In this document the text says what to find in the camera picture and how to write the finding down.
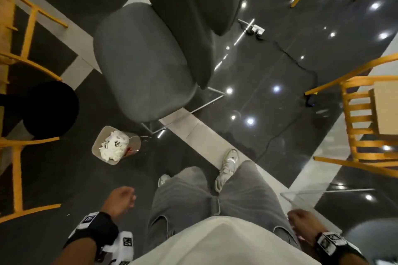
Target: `dark gray chair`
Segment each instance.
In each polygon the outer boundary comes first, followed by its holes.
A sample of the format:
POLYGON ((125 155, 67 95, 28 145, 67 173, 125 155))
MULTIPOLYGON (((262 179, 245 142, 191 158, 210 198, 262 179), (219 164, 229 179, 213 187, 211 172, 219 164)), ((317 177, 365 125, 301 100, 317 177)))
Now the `dark gray chair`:
POLYGON ((361 250, 370 265, 398 258, 398 219, 376 219, 357 225, 343 236, 361 250))
POLYGON ((241 3, 150 1, 112 13, 94 35, 98 65, 122 112, 135 122, 163 118, 184 107, 198 86, 208 88, 214 36, 231 28, 241 3))

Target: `shoe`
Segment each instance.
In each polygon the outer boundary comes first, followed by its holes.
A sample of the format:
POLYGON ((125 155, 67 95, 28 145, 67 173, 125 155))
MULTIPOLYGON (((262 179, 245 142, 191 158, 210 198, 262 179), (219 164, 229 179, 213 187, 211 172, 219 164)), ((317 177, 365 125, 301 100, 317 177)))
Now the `shoe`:
POLYGON ((222 168, 220 175, 217 176, 214 188, 217 192, 221 192, 222 187, 228 179, 236 172, 238 169, 239 156, 235 149, 228 151, 222 161, 222 168))
POLYGON ((167 174, 163 174, 158 180, 158 187, 162 186, 166 181, 168 181, 171 177, 167 174))

